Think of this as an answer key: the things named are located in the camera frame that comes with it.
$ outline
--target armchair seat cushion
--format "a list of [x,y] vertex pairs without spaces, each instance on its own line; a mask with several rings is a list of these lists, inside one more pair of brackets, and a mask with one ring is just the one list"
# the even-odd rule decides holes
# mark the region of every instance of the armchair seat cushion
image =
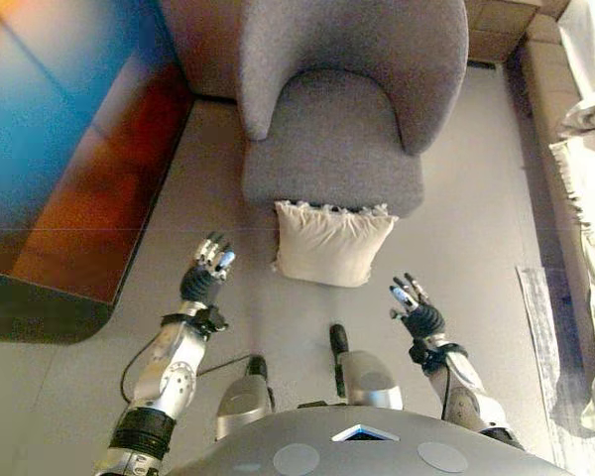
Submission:
[[420,161],[404,153],[388,96],[372,79],[340,69],[287,83],[266,140],[249,144],[243,189],[253,203],[388,203],[402,217],[422,202]]

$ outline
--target armchair backrest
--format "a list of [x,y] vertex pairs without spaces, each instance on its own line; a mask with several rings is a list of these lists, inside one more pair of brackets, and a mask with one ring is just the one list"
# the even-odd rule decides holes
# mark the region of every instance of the armchair backrest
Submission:
[[433,141],[467,64],[462,0],[245,0],[237,95],[251,140],[267,137],[296,74],[345,69],[388,94],[406,153]]

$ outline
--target black robotic glove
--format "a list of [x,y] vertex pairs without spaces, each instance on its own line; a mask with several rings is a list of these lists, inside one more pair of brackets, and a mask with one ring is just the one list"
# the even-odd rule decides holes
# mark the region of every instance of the black robotic glove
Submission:
[[180,282],[182,300],[200,302],[207,307],[214,304],[236,258],[229,243],[222,246],[221,240],[222,235],[211,232],[198,246],[193,261]]

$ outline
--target gray armchair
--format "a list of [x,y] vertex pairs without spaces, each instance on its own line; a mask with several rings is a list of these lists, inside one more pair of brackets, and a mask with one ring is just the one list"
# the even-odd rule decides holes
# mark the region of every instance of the gray armchair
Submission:
[[422,201],[419,154],[467,62],[462,0],[246,0],[238,104],[254,203]]

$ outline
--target black cable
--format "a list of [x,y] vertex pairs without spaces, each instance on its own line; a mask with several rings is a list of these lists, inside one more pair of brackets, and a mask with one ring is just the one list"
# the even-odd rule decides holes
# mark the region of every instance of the black cable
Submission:
[[256,354],[247,354],[247,355],[244,355],[242,357],[236,357],[235,359],[232,359],[229,362],[225,362],[224,364],[220,364],[220,365],[217,365],[215,367],[210,367],[207,370],[203,370],[202,372],[199,372],[197,374],[197,377],[201,377],[201,376],[203,376],[205,374],[208,374],[209,372],[213,372],[214,370],[222,369],[223,367],[227,367],[228,365],[235,364],[237,362],[242,362],[245,359],[250,359],[254,355],[256,355]]
[[443,396],[443,410],[440,413],[440,419],[445,419],[445,414],[447,413],[447,399],[449,398],[449,387],[451,381],[451,374],[449,372],[449,367],[445,366],[445,371],[447,372],[447,382],[445,382],[445,395]]
[[128,365],[126,365],[126,368],[123,369],[123,374],[121,374],[121,381],[119,382],[119,390],[121,391],[121,398],[126,402],[126,404],[130,403],[130,399],[126,396],[126,391],[124,390],[124,384],[126,382],[126,375],[128,374],[130,367],[132,367],[132,364],[134,364],[135,361],[139,358],[139,356],[141,354],[143,354],[146,351],[146,349],[148,347],[150,347],[155,340],[157,340],[157,337],[159,337],[159,334],[156,334],[152,339],[150,339],[150,341],[146,345],[144,345],[139,352],[137,352],[135,354],[135,356],[130,360],[130,362],[128,362]]

